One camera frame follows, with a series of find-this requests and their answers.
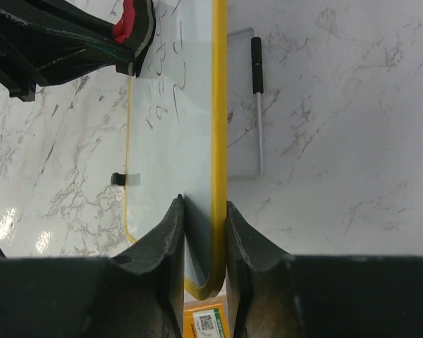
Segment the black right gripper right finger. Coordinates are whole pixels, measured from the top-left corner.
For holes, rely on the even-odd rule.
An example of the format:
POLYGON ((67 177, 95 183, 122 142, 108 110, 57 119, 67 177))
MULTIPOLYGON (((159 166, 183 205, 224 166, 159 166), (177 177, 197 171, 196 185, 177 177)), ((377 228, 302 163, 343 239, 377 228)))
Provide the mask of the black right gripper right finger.
POLYGON ((232 337, 423 337, 423 257, 292 255, 226 217, 232 337))

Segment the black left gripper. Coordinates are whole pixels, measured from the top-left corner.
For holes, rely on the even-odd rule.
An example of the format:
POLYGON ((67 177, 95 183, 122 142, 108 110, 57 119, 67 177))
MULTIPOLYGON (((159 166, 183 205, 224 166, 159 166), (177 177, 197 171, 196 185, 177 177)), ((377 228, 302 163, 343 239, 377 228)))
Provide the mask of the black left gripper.
POLYGON ((37 87, 103 67, 133 75, 134 53, 112 29, 67 1, 0 1, 0 83, 10 97, 30 102, 37 87))

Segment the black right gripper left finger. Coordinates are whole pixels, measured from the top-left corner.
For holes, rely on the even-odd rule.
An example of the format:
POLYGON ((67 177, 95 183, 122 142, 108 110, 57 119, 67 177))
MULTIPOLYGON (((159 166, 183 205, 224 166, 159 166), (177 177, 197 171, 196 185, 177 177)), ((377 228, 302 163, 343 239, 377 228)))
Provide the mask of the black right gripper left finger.
POLYGON ((0 258, 0 337, 180 337, 184 210, 111 258, 0 258))

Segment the red bone-shaped eraser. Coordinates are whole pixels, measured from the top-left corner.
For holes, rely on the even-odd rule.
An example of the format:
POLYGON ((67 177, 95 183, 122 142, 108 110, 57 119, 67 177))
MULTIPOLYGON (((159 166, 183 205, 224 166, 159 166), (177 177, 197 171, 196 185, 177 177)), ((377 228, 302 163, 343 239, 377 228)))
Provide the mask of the red bone-shaped eraser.
POLYGON ((115 42, 129 48, 134 54, 128 65, 118 65, 116 70, 139 77, 147 52, 152 45, 157 26, 152 0, 124 0, 123 15, 112 29, 115 42))

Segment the yellow framed small whiteboard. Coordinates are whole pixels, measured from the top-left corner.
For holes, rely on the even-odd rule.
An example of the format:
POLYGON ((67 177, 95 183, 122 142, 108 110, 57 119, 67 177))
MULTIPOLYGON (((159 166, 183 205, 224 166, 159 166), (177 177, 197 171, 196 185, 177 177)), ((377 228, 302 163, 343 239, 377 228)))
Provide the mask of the yellow framed small whiteboard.
POLYGON ((142 239, 174 198, 185 204, 185 290, 216 296, 226 274, 227 3, 155 1, 156 30, 129 81, 127 237, 142 239))

